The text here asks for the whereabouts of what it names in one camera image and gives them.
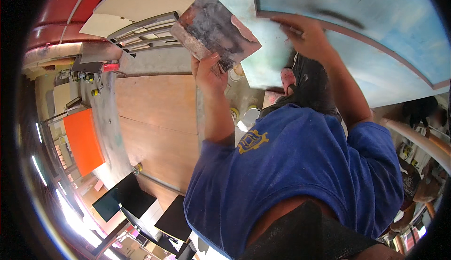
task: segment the yellow gear logo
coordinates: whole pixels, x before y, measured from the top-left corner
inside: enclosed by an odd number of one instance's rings
[[[238,152],[242,155],[246,151],[256,150],[262,143],[269,141],[269,139],[266,138],[267,133],[268,132],[260,135],[257,130],[247,132],[238,143]]]

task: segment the metal rack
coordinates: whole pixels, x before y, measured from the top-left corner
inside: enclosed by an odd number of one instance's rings
[[[177,12],[150,17],[117,30],[107,39],[133,57],[154,49],[179,48],[182,45],[169,33],[178,18]]]

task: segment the light blue board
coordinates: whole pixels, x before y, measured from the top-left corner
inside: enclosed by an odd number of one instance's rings
[[[299,13],[366,35],[419,69],[431,83],[450,78],[450,44],[430,0],[257,0],[260,10]],[[360,29],[325,15],[327,10],[358,21]]]
[[[278,24],[256,18],[254,0],[220,1],[262,44],[261,49],[241,62],[251,88],[282,87],[280,71],[286,65],[293,48],[286,41],[285,34],[279,30]],[[403,64],[363,42],[336,32],[328,32],[327,36],[356,79],[370,107],[423,98],[449,89],[445,87],[433,90]],[[449,64],[449,46],[447,47]]]

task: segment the blue t-shirt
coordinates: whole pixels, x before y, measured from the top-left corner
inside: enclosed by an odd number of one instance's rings
[[[335,117],[285,105],[258,119],[236,148],[202,142],[185,217],[206,244],[236,259],[258,218],[295,195],[316,197],[341,224],[379,237],[404,196],[389,131],[360,123],[346,140]]]

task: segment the wooden floor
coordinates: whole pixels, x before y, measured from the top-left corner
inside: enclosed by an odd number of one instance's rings
[[[185,192],[199,156],[193,77],[121,78],[116,79],[115,92],[130,163],[141,162],[144,173]],[[138,181],[159,200],[163,210],[177,196],[147,179]]]

